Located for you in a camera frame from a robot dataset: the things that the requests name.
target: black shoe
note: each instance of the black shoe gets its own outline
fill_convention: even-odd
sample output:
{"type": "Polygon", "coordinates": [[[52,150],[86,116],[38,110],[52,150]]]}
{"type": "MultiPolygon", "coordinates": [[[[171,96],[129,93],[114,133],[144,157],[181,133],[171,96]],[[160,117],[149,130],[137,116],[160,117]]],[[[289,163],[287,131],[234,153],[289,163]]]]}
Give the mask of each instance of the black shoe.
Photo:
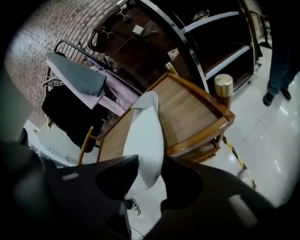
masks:
{"type": "Polygon", "coordinates": [[[266,106],[270,106],[273,101],[273,98],[274,96],[267,92],[267,94],[263,96],[262,101],[266,106]]]}
{"type": "Polygon", "coordinates": [[[291,100],[291,99],[292,99],[292,96],[291,96],[289,90],[281,89],[281,92],[282,92],[283,96],[284,96],[287,100],[291,100]]]}

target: yellow and black striped tape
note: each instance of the yellow and black striped tape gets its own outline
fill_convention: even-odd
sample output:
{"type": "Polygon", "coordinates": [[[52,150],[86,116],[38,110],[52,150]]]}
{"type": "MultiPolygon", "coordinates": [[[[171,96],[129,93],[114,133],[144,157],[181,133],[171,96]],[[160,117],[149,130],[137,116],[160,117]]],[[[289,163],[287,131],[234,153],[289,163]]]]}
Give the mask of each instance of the yellow and black striped tape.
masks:
{"type": "MultiPolygon", "coordinates": [[[[225,136],[223,136],[223,142],[225,143],[225,145],[230,149],[230,151],[234,154],[234,156],[236,157],[236,159],[238,160],[240,166],[243,169],[247,169],[245,163],[239,158],[238,154],[236,153],[234,147],[228,142],[227,138],[225,136]]],[[[251,181],[251,185],[254,189],[256,189],[256,184],[254,183],[254,180],[252,178],[250,178],[251,181]]]]}

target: wooden frame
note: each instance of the wooden frame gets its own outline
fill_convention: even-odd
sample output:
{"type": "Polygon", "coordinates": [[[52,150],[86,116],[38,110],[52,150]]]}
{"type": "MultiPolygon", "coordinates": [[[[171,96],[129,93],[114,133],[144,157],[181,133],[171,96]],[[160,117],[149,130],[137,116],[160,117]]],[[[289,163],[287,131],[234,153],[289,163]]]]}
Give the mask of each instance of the wooden frame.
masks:
{"type": "MultiPolygon", "coordinates": [[[[180,151],[190,148],[195,144],[201,144],[201,143],[207,143],[208,141],[213,141],[215,137],[222,134],[234,121],[234,114],[227,109],[224,105],[219,103],[215,98],[213,98],[210,94],[202,90],[201,88],[197,87],[193,83],[177,76],[176,74],[172,74],[170,72],[167,72],[162,77],[160,77],[152,86],[150,86],[146,92],[154,90],[160,83],[163,82],[166,78],[170,78],[171,80],[175,81],[179,85],[181,85],[184,89],[186,89],[191,95],[196,97],[203,105],[205,105],[207,108],[210,109],[211,112],[214,113],[214,115],[218,116],[218,120],[204,128],[203,130],[197,132],[196,134],[190,136],[189,138],[185,139],[184,141],[181,141],[171,147],[168,147],[165,149],[165,155],[171,156],[173,154],[179,153],[180,151]]],[[[82,151],[80,153],[78,164],[81,164],[83,154],[85,151],[86,145],[85,142],[88,141],[90,137],[97,139],[101,141],[101,146],[99,148],[99,153],[97,157],[97,162],[100,160],[101,152],[102,152],[102,146],[105,142],[105,138],[109,135],[109,133],[120,123],[120,121],[127,116],[127,114],[131,111],[131,108],[128,108],[122,116],[119,117],[119,119],[113,124],[113,126],[107,131],[103,139],[98,139],[94,136],[91,136],[88,132],[88,135],[86,137],[86,140],[84,141],[84,144],[82,146],[82,151]]],[[[214,141],[215,149],[212,149],[205,154],[196,157],[192,161],[200,162],[205,160],[206,158],[213,155],[218,149],[218,143],[214,141]]]]}

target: black garment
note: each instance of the black garment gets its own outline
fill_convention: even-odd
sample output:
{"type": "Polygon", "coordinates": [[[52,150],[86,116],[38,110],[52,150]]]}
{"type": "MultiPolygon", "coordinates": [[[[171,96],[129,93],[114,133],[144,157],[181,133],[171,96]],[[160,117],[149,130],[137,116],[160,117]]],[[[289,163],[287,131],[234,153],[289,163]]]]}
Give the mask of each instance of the black garment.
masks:
{"type": "MultiPolygon", "coordinates": [[[[108,110],[97,104],[93,109],[86,106],[72,93],[67,86],[58,86],[46,95],[42,109],[44,113],[63,131],[79,148],[91,126],[93,136],[98,136],[103,121],[108,116],[108,110]]],[[[89,139],[85,152],[91,152],[96,140],[89,139]]]]}

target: gold cap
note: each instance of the gold cap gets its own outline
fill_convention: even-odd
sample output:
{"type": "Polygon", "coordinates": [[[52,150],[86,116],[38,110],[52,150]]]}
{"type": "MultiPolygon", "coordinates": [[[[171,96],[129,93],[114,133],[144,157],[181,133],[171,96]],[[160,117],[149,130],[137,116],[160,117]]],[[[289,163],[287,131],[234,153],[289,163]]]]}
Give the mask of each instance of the gold cap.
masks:
{"type": "Polygon", "coordinates": [[[233,94],[233,78],[228,74],[215,77],[215,90],[219,97],[230,97],[233,94]]]}

